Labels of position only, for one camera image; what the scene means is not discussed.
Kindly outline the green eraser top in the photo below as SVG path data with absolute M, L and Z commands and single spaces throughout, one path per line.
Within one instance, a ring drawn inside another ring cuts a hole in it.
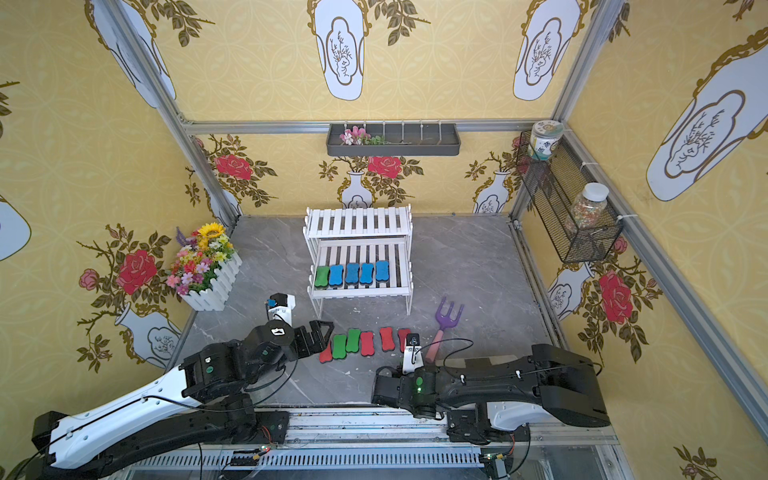
M 345 334 L 334 335 L 332 339 L 331 354 L 333 360 L 343 360 L 347 357 L 347 336 Z
M 347 353 L 358 353 L 361 345 L 361 330 L 351 328 L 347 332 L 347 342 L 345 350 Z

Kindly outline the green eraser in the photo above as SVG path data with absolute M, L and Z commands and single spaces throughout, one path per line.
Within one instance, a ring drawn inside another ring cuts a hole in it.
M 314 287 L 316 289 L 325 289 L 329 285 L 330 268 L 328 266 L 318 266 L 315 271 Z
M 331 354 L 333 360 L 343 360 L 347 357 L 347 336 L 345 334 L 334 335 L 332 339 Z
M 361 345 L 361 330 L 351 328 L 347 332 L 347 342 L 345 350 L 347 353 L 358 353 Z

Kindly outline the blue eraser bottom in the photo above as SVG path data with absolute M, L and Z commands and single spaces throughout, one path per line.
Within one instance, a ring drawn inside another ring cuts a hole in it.
M 360 265 L 358 263 L 349 263 L 345 268 L 345 284 L 357 285 L 359 283 Z
M 375 263 L 375 281 L 377 283 L 388 282 L 390 280 L 390 264 L 386 260 L 380 260 Z
M 375 265 L 373 263 L 362 263 L 360 265 L 359 283 L 361 285 L 371 285 L 374 280 Z
M 337 264 L 329 267 L 328 285 L 340 287 L 344 284 L 344 266 Z

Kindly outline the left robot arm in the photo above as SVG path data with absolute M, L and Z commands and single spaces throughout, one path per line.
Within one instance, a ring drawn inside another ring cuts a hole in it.
M 212 343 L 158 379 L 90 411 L 34 424 L 28 479 L 100 479 L 161 453 L 271 437 L 285 412 L 258 413 L 250 390 L 267 373 L 323 352 L 334 326 L 270 320 L 243 340 Z

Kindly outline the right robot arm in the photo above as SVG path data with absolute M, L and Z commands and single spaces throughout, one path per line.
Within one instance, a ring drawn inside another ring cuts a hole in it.
M 581 428 L 610 425 L 595 364 L 549 344 L 500 364 L 426 365 L 375 376 L 371 402 L 416 419 L 443 419 L 452 442 L 487 445 L 521 426 L 557 420 Z

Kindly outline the white slatted wooden shelf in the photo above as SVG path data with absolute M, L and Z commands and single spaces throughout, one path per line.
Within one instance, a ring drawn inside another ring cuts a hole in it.
M 405 299 L 411 312 L 414 294 L 411 247 L 413 217 L 409 205 L 387 208 L 307 209 L 303 235 L 310 253 L 311 267 L 307 293 L 315 313 L 320 316 L 329 299 L 356 297 L 392 297 Z M 390 280 L 371 285 L 346 285 L 345 268 L 349 263 L 390 264 Z M 344 284 L 316 289 L 318 266 L 344 266 Z

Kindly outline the artificial flowers in white planter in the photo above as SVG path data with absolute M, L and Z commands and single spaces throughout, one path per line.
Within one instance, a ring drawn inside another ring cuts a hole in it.
M 223 311 L 241 265 L 225 227 L 207 223 L 184 238 L 165 284 L 195 311 Z

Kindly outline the pink flower in tray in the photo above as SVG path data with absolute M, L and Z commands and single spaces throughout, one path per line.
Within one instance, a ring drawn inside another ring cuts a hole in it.
M 363 127 L 353 126 L 351 129 L 345 129 L 339 138 L 343 145 L 384 145 L 385 140 L 381 135 L 373 136 Z

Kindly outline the jar of colourful beads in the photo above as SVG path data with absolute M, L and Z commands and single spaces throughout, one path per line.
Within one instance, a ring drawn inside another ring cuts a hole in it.
M 595 227 L 607 206 L 608 195 L 607 186 L 598 182 L 587 183 L 571 205 L 570 214 L 566 218 L 568 231 L 576 233 L 581 229 Z

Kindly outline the jar with green label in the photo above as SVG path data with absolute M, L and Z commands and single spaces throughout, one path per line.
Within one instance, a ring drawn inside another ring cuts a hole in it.
M 548 160 L 564 133 L 564 125 L 556 120 L 541 120 L 531 129 L 528 142 L 528 155 L 535 160 Z

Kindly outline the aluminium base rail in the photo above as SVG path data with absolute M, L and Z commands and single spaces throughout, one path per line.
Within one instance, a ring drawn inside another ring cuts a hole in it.
M 473 409 L 442 420 L 384 407 L 292 408 L 273 444 L 183 447 L 116 479 L 630 479 L 614 430 L 556 420 L 490 429 Z

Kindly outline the grey wall tray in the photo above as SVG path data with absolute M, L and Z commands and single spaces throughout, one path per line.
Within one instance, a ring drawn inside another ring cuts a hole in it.
M 339 135 L 353 126 L 373 136 L 381 135 L 384 145 L 343 145 Z M 462 141 L 455 123 L 443 121 L 363 121 L 332 123 L 326 135 L 326 149 L 334 157 L 375 156 L 457 156 Z

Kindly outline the aluminium frame post left rear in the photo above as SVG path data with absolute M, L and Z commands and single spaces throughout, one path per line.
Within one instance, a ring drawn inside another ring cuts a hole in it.
M 202 148 L 183 127 L 176 91 L 156 43 L 148 7 L 140 1 L 87 1 L 85 14 L 99 43 L 113 56 L 144 101 L 157 110 L 207 191 L 214 216 L 234 227 L 240 213 L 225 195 Z

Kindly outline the aluminium frame post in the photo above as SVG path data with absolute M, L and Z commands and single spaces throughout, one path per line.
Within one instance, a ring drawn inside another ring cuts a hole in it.
M 542 97 L 561 69 L 568 48 L 580 39 L 578 53 L 549 116 L 565 124 L 623 6 L 622 1 L 531 2 L 521 25 L 522 45 L 514 74 L 514 96 L 523 101 Z
M 207 191 L 214 216 L 234 227 L 240 213 L 225 195 L 202 148 L 183 127 L 176 91 L 156 43 L 148 7 L 140 1 L 87 1 L 85 14 L 99 43 L 113 56 L 144 101 L 157 110 Z

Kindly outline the aluminium frame post right rear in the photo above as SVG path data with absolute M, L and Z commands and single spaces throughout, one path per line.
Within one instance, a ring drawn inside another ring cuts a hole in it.
M 542 97 L 561 69 L 568 48 L 580 39 L 578 53 L 549 116 L 565 124 L 623 6 L 622 1 L 531 2 L 521 25 L 522 45 L 514 74 L 514 96 L 523 101 Z

